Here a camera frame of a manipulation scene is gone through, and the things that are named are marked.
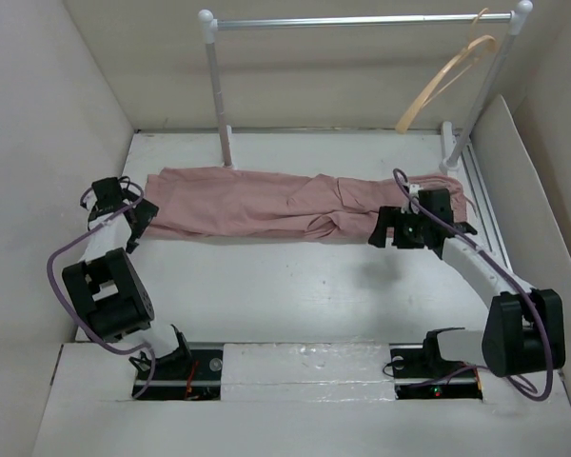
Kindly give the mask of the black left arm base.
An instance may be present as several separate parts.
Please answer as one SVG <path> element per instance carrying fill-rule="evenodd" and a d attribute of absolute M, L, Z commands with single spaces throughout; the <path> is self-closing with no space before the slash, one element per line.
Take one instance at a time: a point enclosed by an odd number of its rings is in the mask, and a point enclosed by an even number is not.
<path fill-rule="evenodd" d="M 221 399 L 224 350 L 222 347 L 197 347 L 191 356 L 164 356 L 156 361 L 150 375 L 150 359 L 142 352 L 129 361 L 136 368 L 131 395 L 139 401 L 218 401 Z"/>

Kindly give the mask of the pink trousers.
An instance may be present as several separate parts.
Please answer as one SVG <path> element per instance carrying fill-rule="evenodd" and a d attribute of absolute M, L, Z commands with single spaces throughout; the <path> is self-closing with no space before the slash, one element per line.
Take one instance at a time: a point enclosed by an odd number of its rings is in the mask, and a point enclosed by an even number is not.
<path fill-rule="evenodd" d="M 392 179 L 219 167 L 164 168 L 148 176 L 145 197 L 158 209 L 147 233 L 158 238 L 354 243 L 370 236 L 380 208 L 400 208 L 407 202 Z"/>

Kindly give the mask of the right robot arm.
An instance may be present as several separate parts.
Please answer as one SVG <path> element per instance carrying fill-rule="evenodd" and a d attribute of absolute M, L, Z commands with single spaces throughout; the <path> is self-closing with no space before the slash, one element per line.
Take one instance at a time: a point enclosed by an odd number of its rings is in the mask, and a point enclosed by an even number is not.
<path fill-rule="evenodd" d="M 455 269 L 488 309 L 482 334 L 484 364 L 498 377 L 563 368 L 566 361 L 562 300 L 499 262 L 467 222 L 456 222 L 447 189 L 420 189 L 401 207 L 379 209 L 368 244 L 428 249 Z"/>

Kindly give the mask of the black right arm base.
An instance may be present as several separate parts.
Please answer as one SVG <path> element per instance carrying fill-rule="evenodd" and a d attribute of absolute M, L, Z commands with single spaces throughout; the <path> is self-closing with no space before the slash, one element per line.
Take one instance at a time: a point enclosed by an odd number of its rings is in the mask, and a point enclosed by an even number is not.
<path fill-rule="evenodd" d="M 443 358 L 438 336 L 460 328 L 426 333 L 421 343 L 391 344 L 383 375 L 394 381 L 395 398 L 404 400 L 482 400 L 478 371 L 463 361 Z"/>

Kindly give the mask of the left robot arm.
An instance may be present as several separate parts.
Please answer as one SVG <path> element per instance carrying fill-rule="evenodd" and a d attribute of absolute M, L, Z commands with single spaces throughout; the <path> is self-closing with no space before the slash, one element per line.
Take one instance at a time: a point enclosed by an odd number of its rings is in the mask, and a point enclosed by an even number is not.
<path fill-rule="evenodd" d="M 139 370 L 156 358 L 156 367 L 172 377 L 192 369 L 192 353 L 181 330 L 161 325 L 149 294 L 129 256 L 158 207 L 128 177 L 109 177 L 91 184 L 80 199 L 89 212 L 86 247 L 81 259 L 62 270 L 69 302 L 87 336 L 107 345 L 127 341 L 142 354 Z"/>

